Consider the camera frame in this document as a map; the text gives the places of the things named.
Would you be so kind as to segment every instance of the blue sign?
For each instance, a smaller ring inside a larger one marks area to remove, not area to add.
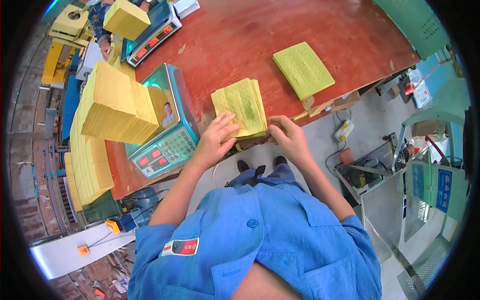
[[[452,189],[452,172],[438,170],[437,208],[444,213],[448,210],[450,190]]]
[[[423,200],[423,166],[412,164],[413,196]]]

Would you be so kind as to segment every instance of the black shoe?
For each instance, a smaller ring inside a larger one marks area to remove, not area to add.
[[[287,159],[284,158],[283,156],[277,156],[275,158],[275,167],[278,166],[279,164],[287,164],[288,165]]]
[[[250,167],[248,166],[248,164],[246,162],[244,162],[243,160],[239,160],[237,161],[237,168],[239,170],[240,173],[242,173],[243,171],[246,171],[248,169],[250,169]]]

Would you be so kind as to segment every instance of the electronic scale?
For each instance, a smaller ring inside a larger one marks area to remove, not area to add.
[[[148,12],[150,26],[135,41],[123,39],[121,60],[127,60],[133,67],[138,66],[153,49],[182,27],[172,2],[159,1],[159,4]]]
[[[148,178],[186,163],[199,141],[192,100],[179,68],[163,63],[142,84],[154,105],[164,109],[156,136],[144,145],[125,144],[127,157]]]

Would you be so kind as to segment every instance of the photo of man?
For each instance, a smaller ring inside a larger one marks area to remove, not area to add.
[[[165,128],[170,123],[175,121],[175,114],[172,111],[170,102],[165,103],[165,105],[163,106],[163,111],[165,112],[165,118],[163,119],[163,128]]]

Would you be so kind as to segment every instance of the wooden table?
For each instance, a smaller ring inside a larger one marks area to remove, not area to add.
[[[136,69],[143,81],[163,62],[179,67],[199,129],[215,116],[210,94],[246,77],[257,79],[265,114],[294,117],[305,107],[272,55],[307,42],[335,84],[314,95],[312,108],[383,79],[420,61],[390,18],[369,0],[200,0],[183,28]],[[316,117],[304,117],[299,125]],[[106,142],[119,199],[157,179],[147,179],[127,159],[123,144]]]

